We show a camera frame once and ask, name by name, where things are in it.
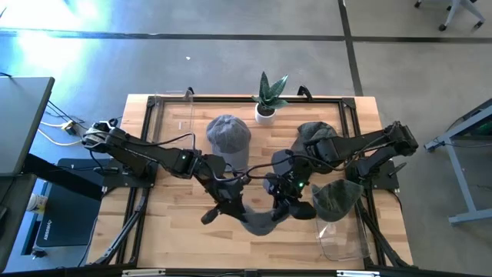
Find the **gray concrete floor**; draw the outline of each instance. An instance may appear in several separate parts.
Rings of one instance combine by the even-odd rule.
[[[445,33],[437,32],[446,16],[446,2],[424,3],[419,10],[413,7],[414,0],[345,2],[353,35],[492,36],[487,22],[472,32],[476,19],[463,10]],[[482,0],[477,6],[486,18],[492,16],[490,2]],[[2,27],[343,35],[336,0],[50,0],[42,5],[19,0],[0,18]],[[409,125],[421,145],[492,96],[491,44],[361,42],[355,43],[354,49],[364,95],[376,97],[383,123],[400,120]],[[78,39],[50,38],[33,32],[0,36],[0,72],[54,76],[51,100],[87,122],[120,116],[130,93],[193,86],[198,94],[254,94],[263,70],[272,78],[290,75],[286,94],[294,94],[303,84],[315,95],[354,95],[344,42]],[[45,120],[57,122],[56,118]],[[46,131],[60,142],[73,139],[57,130]],[[32,152],[50,162],[64,157],[88,158],[82,147],[61,148],[42,136],[36,137]],[[469,171],[477,163],[492,162],[490,149],[460,150],[459,155]],[[427,154],[420,147],[404,161],[408,166],[399,173],[401,200],[415,265],[490,275],[492,221],[457,227],[447,222],[448,216],[466,211],[447,153],[437,150]],[[477,206],[490,208],[492,191],[478,187],[487,185],[490,178],[481,177],[469,180],[470,189]],[[12,256],[8,270],[74,266],[82,253],[80,247],[57,249],[34,262],[26,262],[29,257]]]

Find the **wooden tabletop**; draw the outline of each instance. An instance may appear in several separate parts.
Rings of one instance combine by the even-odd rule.
[[[121,128],[140,136],[145,106],[149,95],[129,95]],[[361,132],[381,129],[381,121],[373,97],[356,97],[357,116]],[[338,107],[333,104],[292,104],[278,111],[272,126],[261,126],[254,120],[254,103],[166,103],[159,141],[193,131],[196,147],[211,153],[205,129],[219,115],[232,114],[241,118],[251,130],[249,165],[269,163],[271,155],[289,149],[297,138],[297,127],[304,122],[322,121],[332,125],[341,135]],[[350,134],[354,135],[347,112]],[[191,140],[175,144],[191,147]],[[273,172],[271,168],[258,169],[255,175]],[[343,172],[328,175],[314,174],[310,182],[325,185],[343,179]],[[95,261],[114,240],[123,223],[129,189],[119,188],[106,196],[101,204],[88,262]],[[271,207],[272,198],[262,188],[260,180],[244,187],[244,203],[255,210]],[[311,200],[311,188],[303,191],[303,199]],[[404,221],[396,198],[389,192],[374,191],[374,201],[381,232],[394,250],[412,263]],[[212,223],[202,225],[200,218],[214,207],[211,197],[194,179],[177,179],[162,169],[158,171],[155,187],[151,190],[141,241],[139,268],[227,268],[227,269],[362,269],[361,259],[332,261],[324,255],[317,238],[315,220],[301,221],[290,217],[270,234],[255,236],[247,232],[237,219],[219,215]],[[358,238],[355,216],[349,213],[337,222],[328,255],[350,256],[347,250]],[[129,235],[127,257],[131,252],[134,233]],[[374,240],[368,234],[374,261]]]

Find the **white cable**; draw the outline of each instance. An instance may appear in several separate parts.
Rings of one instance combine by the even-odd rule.
[[[43,125],[47,125],[50,127],[63,127],[63,124],[52,124],[52,123],[46,123],[46,122],[41,122]]]
[[[40,129],[38,129],[38,132],[41,133],[41,135],[43,135],[45,138],[47,138],[50,142],[53,142],[54,144],[56,145],[59,145],[59,146],[70,146],[70,145],[76,145],[78,143],[80,143],[81,141],[77,141],[77,142],[70,142],[70,143],[60,143],[60,142],[56,142],[54,140],[52,140],[52,138],[48,137],[48,135],[46,135],[43,131],[41,131]]]

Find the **potted plant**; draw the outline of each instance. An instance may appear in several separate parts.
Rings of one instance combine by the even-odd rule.
[[[272,86],[268,84],[267,75],[263,72],[260,80],[259,96],[252,96],[257,102],[254,118],[261,125],[271,125],[275,120],[275,114],[278,109],[283,108],[288,103],[278,97],[284,91],[288,75],[275,82]]]

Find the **office chair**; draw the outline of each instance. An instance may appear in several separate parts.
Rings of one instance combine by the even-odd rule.
[[[417,0],[415,3],[415,8],[419,8],[421,6],[423,0]],[[482,24],[485,22],[485,18],[482,16],[482,14],[478,11],[475,6],[473,6],[473,3],[475,3],[477,0],[451,0],[451,5],[447,7],[447,10],[449,11],[449,15],[447,15],[447,20],[446,23],[441,24],[439,26],[439,31],[444,31],[446,30],[447,26],[451,23],[451,20],[453,20],[454,13],[458,9],[460,5],[464,6],[465,9],[467,9],[469,12],[477,16],[480,21],[475,24],[475,28],[479,28],[482,26]]]

